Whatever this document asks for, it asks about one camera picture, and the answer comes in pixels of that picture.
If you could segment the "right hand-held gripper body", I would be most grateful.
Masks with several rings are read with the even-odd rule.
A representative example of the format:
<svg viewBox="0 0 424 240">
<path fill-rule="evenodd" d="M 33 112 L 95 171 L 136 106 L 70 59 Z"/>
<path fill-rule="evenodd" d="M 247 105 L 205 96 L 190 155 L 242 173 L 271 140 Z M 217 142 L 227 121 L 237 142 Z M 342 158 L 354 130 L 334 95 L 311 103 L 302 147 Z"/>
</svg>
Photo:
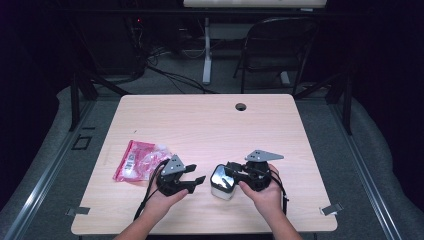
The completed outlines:
<svg viewBox="0 0 424 240">
<path fill-rule="evenodd" d="M 269 161 L 282 160 L 283 155 L 267 152 L 264 150 L 254 150 L 245 157 L 246 164 L 244 171 L 248 173 L 247 184 L 254 191 L 266 189 L 271 180 L 272 174 L 269 168 Z"/>
</svg>

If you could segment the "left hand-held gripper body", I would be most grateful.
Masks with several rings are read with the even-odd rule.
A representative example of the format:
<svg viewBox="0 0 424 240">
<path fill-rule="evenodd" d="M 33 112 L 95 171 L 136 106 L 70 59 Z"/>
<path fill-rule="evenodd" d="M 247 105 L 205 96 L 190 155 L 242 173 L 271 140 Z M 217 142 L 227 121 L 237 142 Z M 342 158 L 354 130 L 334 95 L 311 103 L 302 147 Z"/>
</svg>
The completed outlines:
<svg viewBox="0 0 424 240">
<path fill-rule="evenodd" d="M 171 196 L 183 190 L 183 182 L 180 178 L 185 171 L 185 165 L 178 155 L 173 155 L 160 171 L 157 177 L 159 191 L 165 196 Z"/>
</svg>

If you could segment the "pink plastic snack bag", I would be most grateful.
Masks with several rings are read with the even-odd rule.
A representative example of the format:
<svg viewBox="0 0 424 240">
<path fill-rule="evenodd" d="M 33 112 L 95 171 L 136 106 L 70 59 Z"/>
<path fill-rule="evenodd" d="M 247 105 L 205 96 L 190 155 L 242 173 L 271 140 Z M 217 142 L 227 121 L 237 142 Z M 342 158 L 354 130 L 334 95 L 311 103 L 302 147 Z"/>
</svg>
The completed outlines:
<svg viewBox="0 0 424 240">
<path fill-rule="evenodd" d="M 165 145 L 131 140 L 113 179 L 117 182 L 148 181 L 156 167 L 171 157 Z"/>
</svg>

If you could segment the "person's left hand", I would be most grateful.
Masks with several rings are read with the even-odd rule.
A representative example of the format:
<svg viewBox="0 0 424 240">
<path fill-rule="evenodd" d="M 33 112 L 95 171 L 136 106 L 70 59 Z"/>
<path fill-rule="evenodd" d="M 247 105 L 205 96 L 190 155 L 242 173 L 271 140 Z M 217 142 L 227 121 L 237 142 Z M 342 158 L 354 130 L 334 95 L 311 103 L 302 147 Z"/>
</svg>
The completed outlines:
<svg viewBox="0 0 424 240">
<path fill-rule="evenodd" d="M 183 189 L 171 196 L 165 196 L 158 190 L 156 180 L 153 180 L 151 191 L 149 192 L 150 198 L 145 204 L 142 215 L 159 221 L 168 213 L 174 204 L 181 201 L 187 195 L 188 191 Z"/>
</svg>

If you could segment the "person's right hand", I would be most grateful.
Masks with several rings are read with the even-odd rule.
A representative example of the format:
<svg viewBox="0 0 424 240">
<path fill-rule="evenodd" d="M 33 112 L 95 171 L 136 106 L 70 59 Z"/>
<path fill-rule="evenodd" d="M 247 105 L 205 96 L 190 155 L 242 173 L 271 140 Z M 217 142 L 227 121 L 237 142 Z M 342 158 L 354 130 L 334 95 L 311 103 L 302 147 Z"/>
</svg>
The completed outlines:
<svg viewBox="0 0 424 240">
<path fill-rule="evenodd" d="M 274 221 L 277 218 L 284 216 L 281 206 L 281 188 L 277 181 L 279 177 L 278 170 L 272 165 L 269 165 L 270 173 L 275 180 L 271 180 L 269 186 L 260 192 L 252 190 L 247 183 L 240 181 L 239 186 L 241 190 L 248 196 L 254 203 L 258 212 L 265 220 Z"/>
</svg>

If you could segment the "grey tape piece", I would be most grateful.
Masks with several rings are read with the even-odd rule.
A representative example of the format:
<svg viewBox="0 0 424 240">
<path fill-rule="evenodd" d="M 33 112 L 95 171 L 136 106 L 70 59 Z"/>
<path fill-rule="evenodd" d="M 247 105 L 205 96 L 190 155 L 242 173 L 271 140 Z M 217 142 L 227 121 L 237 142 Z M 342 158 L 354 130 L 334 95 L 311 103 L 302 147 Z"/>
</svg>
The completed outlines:
<svg viewBox="0 0 424 240">
<path fill-rule="evenodd" d="M 90 209 L 88 207 L 69 208 L 66 211 L 67 216 L 75 217 L 76 215 L 87 215 Z"/>
<path fill-rule="evenodd" d="M 329 205 L 320 209 L 320 212 L 325 215 L 337 215 L 340 211 L 343 210 L 343 206 L 340 203 Z"/>
</svg>

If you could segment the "black tape square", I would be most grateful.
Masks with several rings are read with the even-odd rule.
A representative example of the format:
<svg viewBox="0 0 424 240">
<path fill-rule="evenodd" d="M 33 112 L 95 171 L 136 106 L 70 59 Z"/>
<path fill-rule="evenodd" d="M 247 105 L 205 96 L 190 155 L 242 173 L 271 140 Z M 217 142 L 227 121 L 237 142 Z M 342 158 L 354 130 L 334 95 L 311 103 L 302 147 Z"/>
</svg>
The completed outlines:
<svg viewBox="0 0 424 240">
<path fill-rule="evenodd" d="M 91 140 L 91 136 L 82 136 L 79 134 L 72 145 L 72 150 L 86 150 L 89 147 Z"/>
</svg>

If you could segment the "black folding chair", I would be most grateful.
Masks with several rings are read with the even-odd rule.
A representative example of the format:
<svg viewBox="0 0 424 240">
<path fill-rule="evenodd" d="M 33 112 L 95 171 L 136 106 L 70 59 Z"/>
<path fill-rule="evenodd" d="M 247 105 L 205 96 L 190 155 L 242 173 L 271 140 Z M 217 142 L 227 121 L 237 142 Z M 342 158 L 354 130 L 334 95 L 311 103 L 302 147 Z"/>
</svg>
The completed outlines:
<svg viewBox="0 0 424 240">
<path fill-rule="evenodd" d="M 241 92 L 246 73 L 295 72 L 292 93 L 303 75 L 316 33 L 317 20 L 308 17 L 272 17 L 255 23 L 247 32 L 233 77 L 242 72 Z"/>
</svg>

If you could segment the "white desk leg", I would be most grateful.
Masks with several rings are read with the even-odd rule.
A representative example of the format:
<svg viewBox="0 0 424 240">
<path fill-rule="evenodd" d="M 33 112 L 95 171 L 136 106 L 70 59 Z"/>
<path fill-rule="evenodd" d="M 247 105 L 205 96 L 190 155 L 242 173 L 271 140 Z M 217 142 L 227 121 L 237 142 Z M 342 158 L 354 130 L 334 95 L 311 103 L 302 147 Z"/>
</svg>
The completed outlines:
<svg viewBox="0 0 424 240">
<path fill-rule="evenodd" d="M 204 59 L 204 68 L 203 68 L 203 79 L 202 82 L 205 85 L 211 83 L 211 68 L 212 68 L 212 59 L 211 59 L 211 44 L 210 44 L 210 25 L 209 19 L 206 18 L 204 22 L 204 40 L 205 40 L 205 59 Z"/>
</svg>

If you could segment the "black metal stand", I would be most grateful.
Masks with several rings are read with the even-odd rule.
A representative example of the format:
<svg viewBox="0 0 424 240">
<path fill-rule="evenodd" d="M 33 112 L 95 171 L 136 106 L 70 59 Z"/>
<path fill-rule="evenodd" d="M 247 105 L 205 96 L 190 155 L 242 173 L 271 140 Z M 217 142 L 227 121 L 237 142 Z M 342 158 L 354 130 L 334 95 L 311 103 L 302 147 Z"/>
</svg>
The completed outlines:
<svg viewBox="0 0 424 240">
<path fill-rule="evenodd" d="M 89 101 L 95 101 L 98 98 L 99 94 L 94 87 L 95 83 L 106 87 L 120 96 L 129 94 L 128 91 L 121 89 L 98 74 L 86 69 L 77 70 L 71 77 L 70 82 L 72 112 L 70 131 L 74 131 L 80 122 L 80 94 Z"/>
<path fill-rule="evenodd" d="M 352 134 L 351 130 L 351 104 L 352 104 L 352 87 L 353 81 L 348 73 L 337 73 L 324 81 L 313 84 L 311 87 L 294 95 L 296 100 L 305 98 L 306 96 L 316 92 L 324 86 L 330 86 L 325 101 L 327 104 L 336 104 L 340 98 L 342 101 L 341 121 L 348 135 Z"/>
</svg>

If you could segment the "dark computer tower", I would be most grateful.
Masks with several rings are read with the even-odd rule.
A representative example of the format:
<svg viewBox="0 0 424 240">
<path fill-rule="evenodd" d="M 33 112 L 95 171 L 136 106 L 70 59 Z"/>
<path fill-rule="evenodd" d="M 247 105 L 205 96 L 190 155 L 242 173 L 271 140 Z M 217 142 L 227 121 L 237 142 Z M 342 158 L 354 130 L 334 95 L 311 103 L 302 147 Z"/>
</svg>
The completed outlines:
<svg viewBox="0 0 424 240">
<path fill-rule="evenodd" d="M 88 16 L 80 23 L 100 74 L 132 75 L 139 70 L 125 22 L 121 17 Z"/>
</svg>

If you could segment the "white desk top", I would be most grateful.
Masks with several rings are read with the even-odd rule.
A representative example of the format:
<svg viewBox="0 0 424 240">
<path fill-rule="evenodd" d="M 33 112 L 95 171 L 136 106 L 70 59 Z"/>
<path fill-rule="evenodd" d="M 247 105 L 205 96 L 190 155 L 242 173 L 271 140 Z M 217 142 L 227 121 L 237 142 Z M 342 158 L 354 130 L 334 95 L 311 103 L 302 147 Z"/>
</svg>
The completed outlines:
<svg viewBox="0 0 424 240">
<path fill-rule="evenodd" d="M 325 8 L 328 0 L 183 0 L 193 8 Z"/>
</svg>

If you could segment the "metal floor rail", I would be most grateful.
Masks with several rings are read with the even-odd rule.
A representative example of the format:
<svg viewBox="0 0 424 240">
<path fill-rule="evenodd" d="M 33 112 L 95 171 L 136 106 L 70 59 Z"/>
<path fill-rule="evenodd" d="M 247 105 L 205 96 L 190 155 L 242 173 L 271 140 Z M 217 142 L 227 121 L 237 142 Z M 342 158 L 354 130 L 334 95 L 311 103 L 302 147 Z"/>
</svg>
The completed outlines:
<svg viewBox="0 0 424 240">
<path fill-rule="evenodd" d="M 330 112 L 336 121 L 339 131 L 341 132 L 350 153 L 353 156 L 353 165 L 361 184 L 366 192 L 367 198 L 372 206 L 375 216 L 386 236 L 387 240 L 402 240 L 402 236 L 393 221 L 393 218 L 383 200 L 373 177 L 364 161 L 363 155 L 357 146 L 355 139 L 349 135 L 341 120 L 342 113 L 336 105 L 329 105 Z"/>
<path fill-rule="evenodd" d="M 22 239 L 64 164 L 65 155 L 77 138 L 80 125 L 95 104 L 94 101 L 84 103 L 80 120 L 73 131 L 68 130 L 65 120 L 70 109 L 60 105 L 53 125 L 23 180 L 0 212 L 0 240 Z"/>
</svg>

